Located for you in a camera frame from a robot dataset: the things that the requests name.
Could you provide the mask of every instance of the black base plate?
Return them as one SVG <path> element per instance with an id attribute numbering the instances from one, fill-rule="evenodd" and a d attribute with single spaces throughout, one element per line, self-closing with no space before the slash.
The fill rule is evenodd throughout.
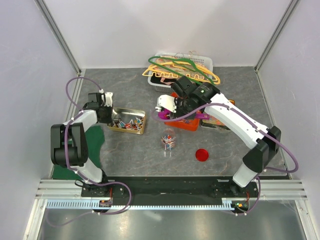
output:
<path id="1" fill-rule="evenodd" d="M 232 176 L 108 177 L 108 182 L 112 181 L 122 182 L 129 186 L 132 192 L 130 204 L 132 206 L 220 205 L 222 198 L 245 199 L 247 192 L 251 198 L 258 196 L 255 182 L 249 183 L 243 189 L 231 187 Z M 128 202 L 129 192 L 124 186 L 114 184 L 106 188 L 112 188 L 113 205 L 125 205 Z M 101 197 L 87 189 L 82 189 L 81 196 Z"/>

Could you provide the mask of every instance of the gray floor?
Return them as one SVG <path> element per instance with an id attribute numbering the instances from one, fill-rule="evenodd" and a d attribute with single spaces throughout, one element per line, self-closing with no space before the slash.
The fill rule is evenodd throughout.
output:
<path id="1" fill-rule="evenodd" d="M 177 146 L 165 155 L 161 134 L 166 125 L 150 117 L 157 98 L 155 91 L 142 76 L 144 68 L 87 69 L 85 77 L 97 81 L 108 92 L 113 92 L 115 107 L 143 110 L 147 114 L 143 135 L 113 132 L 102 125 L 105 143 L 100 151 L 103 170 L 109 176 L 231 176 L 242 162 L 248 148 L 233 132 L 199 126 L 196 132 L 175 128 Z M 271 126 L 271 121 L 253 67 L 216 67 L 213 72 L 221 79 L 218 88 L 235 100 L 242 111 L 258 122 Z M 97 92 L 91 82 L 82 84 L 79 103 L 88 100 L 88 93 Z M 195 152 L 207 149 L 209 159 L 199 162 Z M 278 154 L 269 164 L 284 169 Z M 280 175 L 266 172 L 264 175 Z"/>
<path id="2" fill-rule="evenodd" d="M 58 225 L 85 211 L 88 210 L 50 209 L 48 219 Z M 89 214 L 59 228 L 43 223 L 40 233 L 43 240 L 306 239 L 293 202 L 259 202 L 247 216 L 237 217 L 211 210 L 129 210 L 112 216 Z"/>

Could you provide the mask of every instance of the gray mat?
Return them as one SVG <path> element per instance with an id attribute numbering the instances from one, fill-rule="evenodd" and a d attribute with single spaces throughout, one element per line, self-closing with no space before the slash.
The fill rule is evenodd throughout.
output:
<path id="1" fill-rule="evenodd" d="M 177 146 L 165 155 L 161 134 L 167 128 L 150 116 L 157 98 L 155 91 L 142 76 L 144 68 L 87 69 L 85 76 L 97 81 L 107 92 L 113 92 L 115 107 L 143 110 L 146 127 L 143 135 L 112 132 L 102 124 L 105 142 L 100 150 L 103 170 L 109 176 L 231 176 L 242 163 L 248 148 L 233 132 L 199 126 L 196 132 L 175 128 Z M 253 67 L 215 67 L 221 79 L 218 88 L 242 111 L 258 122 L 271 127 L 271 121 Z M 97 92 L 91 82 L 82 84 L 79 103 L 88 100 L 88 93 Z M 207 149 L 209 159 L 199 162 L 196 150 Z M 270 167 L 285 169 L 278 154 Z M 263 175 L 281 175 L 266 172 Z"/>

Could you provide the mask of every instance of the white wall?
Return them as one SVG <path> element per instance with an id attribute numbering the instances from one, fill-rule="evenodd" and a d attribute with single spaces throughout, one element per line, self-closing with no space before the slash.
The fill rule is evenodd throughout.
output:
<path id="1" fill-rule="evenodd" d="M 22 239 L 73 71 L 33 0 L 0 4 L 0 239 Z"/>
<path id="2" fill-rule="evenodd" d="M 260 71 L 282 141 L 320 224 L 320 2 L 302 0 Z"/>
<path id="3" fill-rule="evenodd" d="M 215 66 L 254 66 L 290 0 L 45 2 L 82 68 L 129 68 L 193 50 Z"/>

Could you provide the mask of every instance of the clear plastic cup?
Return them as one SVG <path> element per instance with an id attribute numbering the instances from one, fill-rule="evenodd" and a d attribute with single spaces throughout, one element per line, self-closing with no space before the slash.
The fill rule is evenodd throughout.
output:
<path id="1" fill-rule="evenodd" d="M 171 151 L 177 145 L 176 133 L 172 128 L 167 128 L 161 135 L 162 147 L 166 151 Z"/>

